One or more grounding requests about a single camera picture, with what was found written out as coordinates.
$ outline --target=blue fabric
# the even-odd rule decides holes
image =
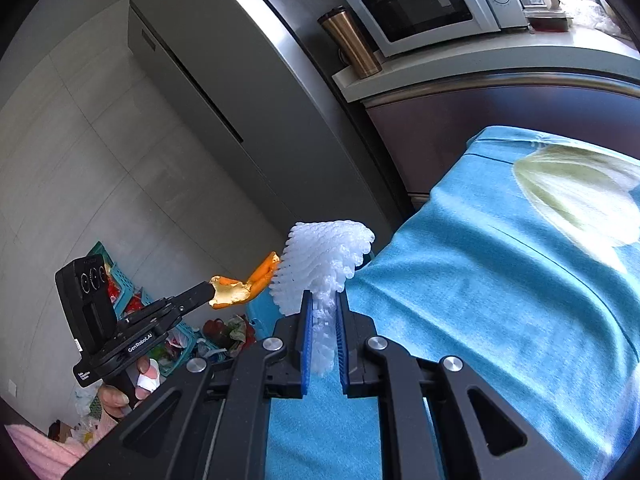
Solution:
[[[513,163],[564,140],[483,131],[347,292],[411,354],[462,357],[586,476],[638,364],[640,253],[616,248],[620,273],[526,199]],[[336,368],[273,402],[267,478],[380,478],[376,403],[343,397]]]

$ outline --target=yellow object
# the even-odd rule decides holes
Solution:
[[[213,300],[209,301],[209,304],[213,308],[219,309],[251,301],[269,285],[279,262],[278,255],[271,252],[252,272],[246,283],[224,276],[214,276],[210,283],[216,289],[216,295]]]

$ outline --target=human hand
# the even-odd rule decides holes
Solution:
[[[139,358],[136,361],[136,367],[141,374],[146,375],[150,379],[158,378],[158,372],[151,366],[149,357],[142,356]],[[140,400],[136,406],[142,402],[142,400],[146,399],[150,393],[149,390],[136,386],[136,398]],[[98,399],[100,399],[103,410],[114,418],[122,418],[125,415],[122,409],[129,405],[129,397],[119,389],[114,386],[109,386],[108,384],[100,386],[98,389]]]

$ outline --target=camera lens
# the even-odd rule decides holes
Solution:
[[[89,272],[89,277],[91,278],[91,286],[95,290],[98,290],[98,287],[100,286],[100,280],[98,279],[98,271],[95,270],[95,267],[93,267]]]
[[[89,290],[91,290],[89,288],[89,277],[85,273],[80,276],[80,285],[82,286],[82,290],[84,290],[85,294],[88,294]]]

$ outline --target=metal bolt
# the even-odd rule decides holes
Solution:
[[[449,357],[445,357],[442,365],[449,370],[449,372],[459,372],[462,370],[463,364],[462,359],[456,357],[455,355],[450,355]]]
[[[282,339],[277,337],[268,337],[262,342],[262,348],[268,350],[270,352],[275,352],[276,350],[280,350],[282,348]]]
[[[187,361],[187,370],[192,374],[199,374],[207,367],[207,362],[202,357],[194,357]]]
[[[375,335],[369,338],[367,344],[369,345],[369,348],[373,348],[374,350],[384,350],[388,345],[388,342],[386,342],[385,338]]]

